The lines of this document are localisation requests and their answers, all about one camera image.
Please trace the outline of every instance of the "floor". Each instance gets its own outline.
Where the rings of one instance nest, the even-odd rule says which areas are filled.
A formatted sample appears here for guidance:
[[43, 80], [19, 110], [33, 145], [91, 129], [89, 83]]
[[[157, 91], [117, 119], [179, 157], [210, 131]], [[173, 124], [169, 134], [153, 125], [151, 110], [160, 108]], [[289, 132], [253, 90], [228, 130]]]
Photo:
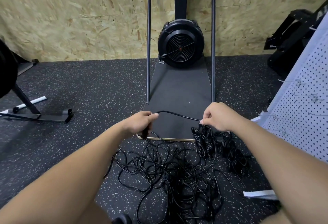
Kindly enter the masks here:
[[[256, 117], [267, 108], [280, 84], [266, 66], [268, 56], [216, 58], [216, 101], [223, 101], [246, 118]], [[47, 96], [37, 104], [44, 113], [60, 113], [72, 108], [75, 116], [68, 124], [36, 123], [0, 117], [0, 207], [54, 164], [88, 143], [114, 123], [143, 109], [145, 102], [144, 59], [40, 63], [18, 77], [18, 85], [30, 99]], [[12, 93], [0, 99], [0, 110], [21, 104]], [[249, 153], [242, 142], [237, 146]], [[121, 145], [126, 151], [140, 152], [143, 142], [136, 138]], [[226, 170], [224, 160], [219, 167]], [[248, 191], [270, 189], [255, 160], [244, 178]], [[128, 213], [136, 223], [135, 211], [141, 194], [117, 182], [114, 166], [104, 181], [96, 201], [111, 218]], [[240, 182], [231, 175], [233, 184]], [[273, 202], [245, 199], [224, 179], [219, 181], [224, 205], [216, 223], [259, 223], [276, 211]], [[164, 197], [153, 191], [140, 209], [145, 223], [162, 219]]]

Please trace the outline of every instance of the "osb wall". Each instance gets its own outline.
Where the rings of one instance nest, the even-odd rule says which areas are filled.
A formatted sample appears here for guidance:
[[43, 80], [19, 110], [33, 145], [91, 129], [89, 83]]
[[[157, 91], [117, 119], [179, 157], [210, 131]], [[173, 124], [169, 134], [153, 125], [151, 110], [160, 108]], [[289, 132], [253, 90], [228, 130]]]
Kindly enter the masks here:
[[[299, 8], [325, 0], [216, 0], [216, 55], [262, 54], [270, 36]], [[211, 0], [188, 0], [210, 55]], [[27, 59], [69, 61], [146, 57], [147, 0], [0, 0], [0, 36]], [[152, 57], [174, 19], [174, 0], [152, 0]]]

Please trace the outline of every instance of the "white pegboard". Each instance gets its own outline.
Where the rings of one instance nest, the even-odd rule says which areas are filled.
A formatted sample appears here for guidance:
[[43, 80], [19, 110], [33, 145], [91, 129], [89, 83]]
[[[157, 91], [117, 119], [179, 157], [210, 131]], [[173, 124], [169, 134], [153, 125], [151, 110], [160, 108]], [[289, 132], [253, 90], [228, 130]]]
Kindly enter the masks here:
[[328, 162], [328, 15], [258, 124]]

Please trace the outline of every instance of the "ski erg machine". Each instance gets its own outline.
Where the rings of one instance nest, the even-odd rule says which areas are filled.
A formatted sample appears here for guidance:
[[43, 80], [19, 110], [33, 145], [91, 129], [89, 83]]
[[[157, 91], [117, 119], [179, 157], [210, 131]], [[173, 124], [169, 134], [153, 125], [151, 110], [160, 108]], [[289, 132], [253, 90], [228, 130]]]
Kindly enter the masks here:
[[[186, 19], [187, 0], [174, 0], [175, 20], [166, 22], [158, 38], [158, 59], [150, 81], [151, 0], [147, 19], [147, 81], [144, 110], [166, 110], [202, 119], [215, 101], [215, 0], [211, 9], [211, 83], [203, 55], [204, 36], [195, 20]], [[194, 141], [199, 122], [161, 113], [153, 132], [164, 140]], [[159, 139], [150, 134], [149, 139]]]

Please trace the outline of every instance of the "forearm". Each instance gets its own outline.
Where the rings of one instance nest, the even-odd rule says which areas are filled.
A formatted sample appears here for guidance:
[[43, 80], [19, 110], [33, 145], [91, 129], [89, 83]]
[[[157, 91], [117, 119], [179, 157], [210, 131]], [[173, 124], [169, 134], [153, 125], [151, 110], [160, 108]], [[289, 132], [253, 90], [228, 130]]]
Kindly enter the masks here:
[[0, 210], [1, 223], [73, 223], [99, 190], [111, 158], [127, 137], [122, 123], [53, 166]]
[[328, 165], [245, 118], [232, 130], [260, 164], [279, 200], [297, 223], [328, 219]]

